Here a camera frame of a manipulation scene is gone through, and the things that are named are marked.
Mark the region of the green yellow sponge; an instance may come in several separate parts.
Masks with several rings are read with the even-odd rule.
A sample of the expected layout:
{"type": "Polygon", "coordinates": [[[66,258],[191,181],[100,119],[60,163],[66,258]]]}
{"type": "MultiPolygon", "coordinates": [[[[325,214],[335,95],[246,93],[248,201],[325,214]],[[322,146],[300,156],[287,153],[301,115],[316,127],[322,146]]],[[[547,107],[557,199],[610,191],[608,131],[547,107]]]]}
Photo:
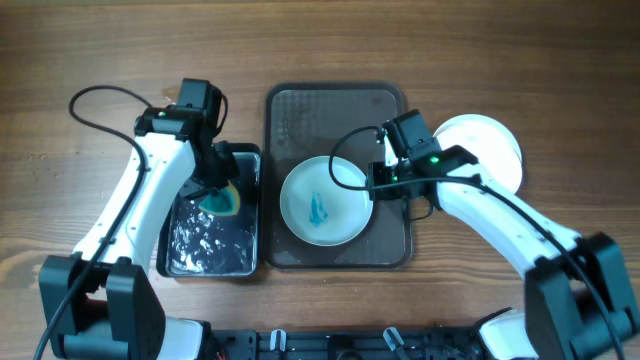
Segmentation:
{"type": "Polygon", "coordinates": [[[199,209],[212,216],[235,216],[241,206],[240,194],[230,183],[223,189],[216,189],[207,195],[199,204],[199,209]]]}

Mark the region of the white plate blue stain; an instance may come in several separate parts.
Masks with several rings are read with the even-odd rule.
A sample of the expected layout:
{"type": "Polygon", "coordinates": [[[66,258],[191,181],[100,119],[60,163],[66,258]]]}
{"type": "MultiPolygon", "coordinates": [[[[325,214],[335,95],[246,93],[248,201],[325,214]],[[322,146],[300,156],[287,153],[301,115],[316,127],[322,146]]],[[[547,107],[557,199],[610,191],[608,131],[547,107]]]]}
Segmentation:
{"type": "Polygon", "coordinates": [[[280,193],[282,218],[298,238],[316,246],[337,246],[368,225],[373,202],[362,188],[364,173],[353,163],[318,156],[298,164],[280,193]]]}

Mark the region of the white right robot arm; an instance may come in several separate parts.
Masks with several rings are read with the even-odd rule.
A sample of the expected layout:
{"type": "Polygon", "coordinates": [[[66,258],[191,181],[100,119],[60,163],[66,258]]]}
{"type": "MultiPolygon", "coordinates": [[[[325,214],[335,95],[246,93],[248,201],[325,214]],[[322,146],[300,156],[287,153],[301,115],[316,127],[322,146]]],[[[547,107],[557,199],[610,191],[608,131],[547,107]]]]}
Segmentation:
{"type": "Polygon", "coordinates": [[[466,149],[416,154],[367,173],[374,200],[424,196],[480,234],[524,280],[523,311],[481,325],[495,359],[593,359],[639,332],[639,310],[620,248],[583,237],[502,187],[466,149]]]}

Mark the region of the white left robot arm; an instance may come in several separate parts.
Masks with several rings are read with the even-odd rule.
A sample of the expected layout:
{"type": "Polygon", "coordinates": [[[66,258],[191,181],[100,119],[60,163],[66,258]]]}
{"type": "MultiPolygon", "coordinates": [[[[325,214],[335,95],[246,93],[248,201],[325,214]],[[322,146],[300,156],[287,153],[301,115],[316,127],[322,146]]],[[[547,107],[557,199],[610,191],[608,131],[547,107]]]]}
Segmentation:
{"type": "Polygon", "coordinates": [[[145,110],[133,152],[107,206],[68,257],[50,256],[39,274],[45,348],[64,359],[197,359],[208,323],[166,316],[148,280],[155,243],[176,197],[204,213],[232,216],[238,170],[226,142],[214,143],[225,113],[192,105],[145,110]]]}

